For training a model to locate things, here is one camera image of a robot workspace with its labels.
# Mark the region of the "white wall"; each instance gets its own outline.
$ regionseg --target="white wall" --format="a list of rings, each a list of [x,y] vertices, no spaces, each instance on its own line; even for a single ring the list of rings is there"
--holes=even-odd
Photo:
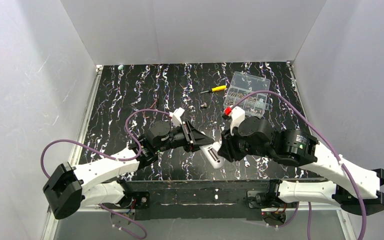
[[[309,120],[347,159],[384,168],[384,1],[328,0],[294,71]],[[384,211],[367,226],[365,240],[384,239]]]
[[[95,64],[295,59],[326,0],[61,0]]]
[[[41,152],[77,136],[95,74],[60,1],[0,0],[0,239],[40,239],[48,206]],[[53,147],[46,168],[71,149]]]

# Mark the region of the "screwdriver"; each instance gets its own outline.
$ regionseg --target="screwdriver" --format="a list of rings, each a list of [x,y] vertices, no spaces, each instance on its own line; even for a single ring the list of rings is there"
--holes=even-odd
[[[204,93],[214,93],[214,92],[225,90],[225,89],[226,89],[226,85],[216,86],[216,87],[211,88],[208,91],[201,92],[201,94],[204,94]]]

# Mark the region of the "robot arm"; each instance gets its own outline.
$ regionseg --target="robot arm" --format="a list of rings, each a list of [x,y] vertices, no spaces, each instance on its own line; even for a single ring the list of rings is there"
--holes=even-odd
[[[182,108],[170,113],[174,128],[169,122],[156,121],[138,140],[142,151],[136,159],[115,161],[108,158],[87,164],[59,165],[43,187],[56,219],[66,218],[80,207],[101,203],[120,204],[130,197],[123,180],[111,181],[126,173],[143,169],[158,160],[158,153],[183,147],[186,152],[202,150],[214,168],[220,168],[224,159],[218,157],[220,143],[196,130],[189,121],[181,121]],[[134,142],[113,154],[116,159],[128,159],[137,155],[139,146]]]
[[[367,215],[384,210],[384,170],[367,170],[341,157],[338,164],[333,153],[314,136],[301,130],[276,131],[265,119],[252,116],[245,119],[240,107],[232,109],[230,128],[221,133],[218,155],[229,162],[240,161],[246,155],[269,157],[273,161],[309,170],[329,181],[292,182],[272,180],[268,192],[253,196],[250,205],[257,208],[292,202],[318,202],[340,206],[343,210],[361,215],[354,188],[341,168],[350,171],[363,198]]]

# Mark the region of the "gray floor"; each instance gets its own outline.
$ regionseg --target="gray floor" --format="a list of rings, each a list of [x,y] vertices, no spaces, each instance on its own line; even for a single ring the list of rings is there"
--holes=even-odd
[[[142,221],[146,240],[306,240],[308,212],[299,211],[291,224],[278,230],[261,226],[262,221],[243,219],[158,219]],[[134,233],[141,229],[130,224]],[[313,211],[312,239],[344,240],[334,210]],[[133,240],[134,237],[112,228],[108,212],[77,212],[59,221],[54,240]]]

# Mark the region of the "black marble table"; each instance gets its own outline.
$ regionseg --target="black marble table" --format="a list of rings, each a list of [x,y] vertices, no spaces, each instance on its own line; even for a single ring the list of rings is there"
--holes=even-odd
[[[124,65],[120,69],[118,65],[104,66],[84,143],[106,154],[117,153],[130,141],[124,125],[132,112],[147,108],[172,112],[179,107],[185,109],[183,119],[190,120],[198,130],[219,140],[226,125],[222,118],[225,92],[200,92],[219,85],[229,86],[234,72],[269,79],[271,91],[281,94],[298,110],[302,110],[285,62]],[[276,97],[269,97],[267,101],[268,110],[264,118],[273,127],[278,130],[309,131],[308,126],[286,104]],[[203,103],[208,108],[200,109]],[[167,120],[167,116],[139,113],[128,126],[134,134],[140,135],[152,122],[161,119]],[[99,158],[97,154],[84,150],[80,164]],[[247,156],[234,163],[226,162],[223,168],[215,170],[201,152],[187,153],[182,148],[160,153],[159,160],[151,166],[124,176],[133,181],[312,177],[317,175],[256,156]]]

